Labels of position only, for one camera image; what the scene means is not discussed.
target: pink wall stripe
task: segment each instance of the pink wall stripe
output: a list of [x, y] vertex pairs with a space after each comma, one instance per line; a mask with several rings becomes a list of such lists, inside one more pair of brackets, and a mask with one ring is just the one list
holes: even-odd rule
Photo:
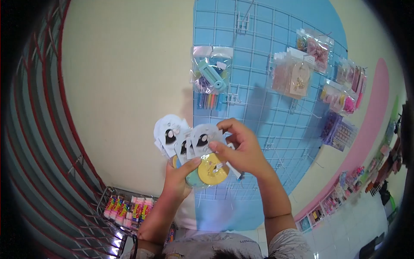
[[358, 135], [356, 136], [354, 144], [332, 179], [319, 192], [314, 200], [294, 217], [295, 220], [300, 220], [304, 217], [318, 204], [321, 199], [328, 194], [342, 171], [354, 170], [358, 166], [361, 166], [365, 161], [375, 139], [378, 136], [381, 124], [384, 119], [389, 119], [384, 117], [387, 110], [389, 85], [390, 80], [388, 77], [387, 64], [383, 58], [380, 58], [378, 59], [377, 66], [375, 68], [374, 81], [365, 118], [362, 122], [361, 128], [359, 129]]

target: shirt sleeve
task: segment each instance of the shirt sleeve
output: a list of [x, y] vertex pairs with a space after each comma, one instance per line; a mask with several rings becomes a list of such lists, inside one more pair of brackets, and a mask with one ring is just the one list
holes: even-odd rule
[[313, 259], [311, 248], [297, 229], [279, 232], [269, 244], [269, 257], [277, 259]]
[[[134, 252], [133, 249], [134, 248], [127, 253], [123, 253], [119, 259], [130, 259], [131, 254]], [[154, 257], [154, 253], [141, 248], [137, 249], [137, 257], [135, 259], [150, 259], [152, 257]]]

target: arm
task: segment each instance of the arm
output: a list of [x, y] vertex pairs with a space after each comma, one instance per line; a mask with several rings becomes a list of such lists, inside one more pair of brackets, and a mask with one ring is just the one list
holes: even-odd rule
[[283, 189], [277, 174], [266, 161], [256, 135], [234, 118], [217, 124], [223, 132], [232, 133], [226, 138], [236, 150], [223, 143], [211, 142], [210, 148], [225, 157], [237, 170], [256, 176], [263, 202], [267, 243], [282, 230], [296, 228], [291, 214], [289, 198]]
[[200, 163], [199, 157], [192, 159], [178, 169], [174, 169], [167, 163], [161, 196], [138, 230], [138, 248], [146, 249], [155, 254], [162, 252], [178, 207], [191, 192], [191, 188], [185, 183], [185, 177]]

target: person's right hand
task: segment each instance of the person's right hand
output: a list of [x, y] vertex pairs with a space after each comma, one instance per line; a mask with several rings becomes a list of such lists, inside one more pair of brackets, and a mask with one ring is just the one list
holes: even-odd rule
[[223, 133], [228, 131], [232, 135], [226, 138], [227, 143], [233, 143], [236, 150], [225, 144], [212, 141], [209, 147], [219, 153], [238, 171], [249, 172], [256, 177], [268, 171], [270, 167], [260, 148], [256, 135], [235, 118], [221, 121], [217, 124]]

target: finger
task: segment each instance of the finger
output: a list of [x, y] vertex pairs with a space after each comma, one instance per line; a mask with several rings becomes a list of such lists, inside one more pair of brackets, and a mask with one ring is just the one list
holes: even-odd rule
[[166, 169], [165, 172], [166, 174], [170, 174], [171, 172], [173, 172], [175, 170], [175, 168], [173, 167], [172, 163], [170, 162], [170, 160], [167, 161], [167, 165], [166, 165]]
[[214, 152], [219, 153], [221, 156], [223, 156], [226, 160], [233, 160], [236, 158], [237, 151], [229, 148], [224, 143], [218, 142], [218, 141], [212, 141], [208, 145]]
[[240, 143], [237, 141], [237, 135], [233, 134], [226, 138], [227, 144], [233, 143], [234, 147], [237, 149], [240, 146]]
[[234, 134], [237, 132], [238, 129], [241, 128], [241, 126], [244, 127], [244, 125], [238, 120], [236, 120], [235, 118], [230, 118], [230, 119], [217, 123], [217, 127], [223, 130], [223, 133], [228, 131]]
[[178, 168], [176, 170], [176, 173], [180, 174], [183, 178], [185, 178], [192, 171], [194, 171], [200, 164], [201, 158], [193, 158], [192, 160], [188, 161], [187, 163], [183, 164], [180, 168]]

